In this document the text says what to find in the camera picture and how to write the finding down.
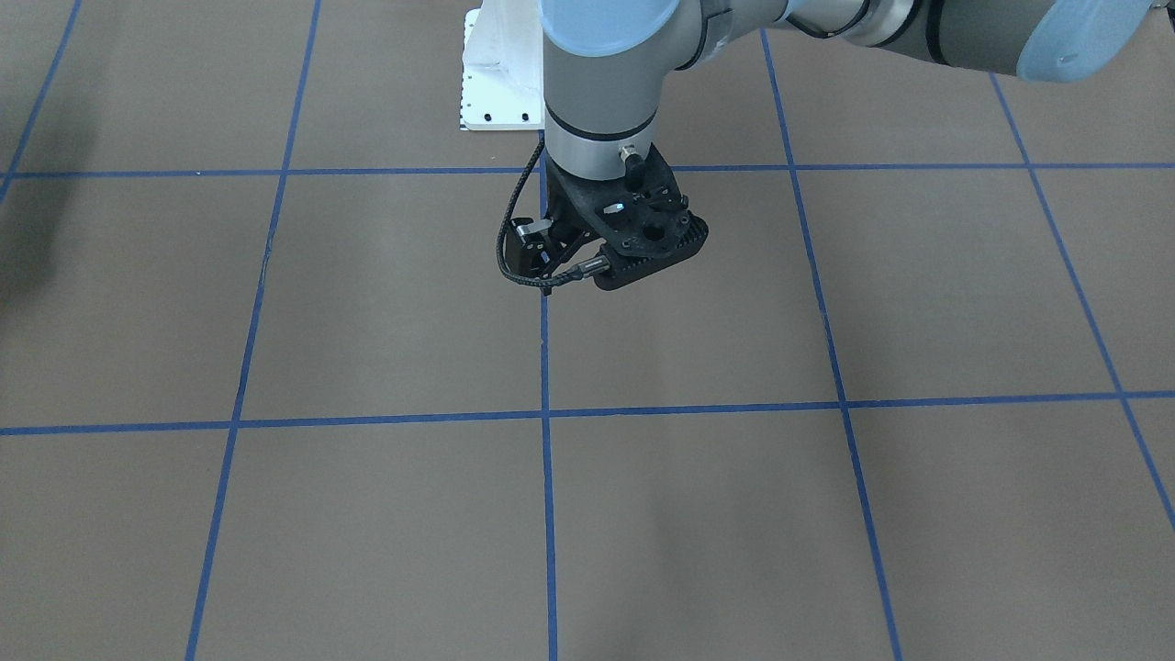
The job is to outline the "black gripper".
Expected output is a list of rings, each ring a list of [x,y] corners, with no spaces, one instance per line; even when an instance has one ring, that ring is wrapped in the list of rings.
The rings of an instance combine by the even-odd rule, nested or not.
[[[510,221],[510,281],[588,279],[583,263],[568,272],[556,274],[585,243],[600,240],[588,217],[592,202],[606,193],[606,181],[579,177],[559,164],[548,166],[548,218],[512,218]]]

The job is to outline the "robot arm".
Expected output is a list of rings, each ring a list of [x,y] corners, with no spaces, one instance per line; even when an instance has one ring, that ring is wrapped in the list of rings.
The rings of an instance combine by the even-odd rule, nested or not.
[[[1155,1],[540,1],[544,127],[496,237],[501,274],[549,296],[616,290],[692,258],[692,213],[657,143],[665,85],[763,32],[842,41],[1030,83],[1092,77]]]

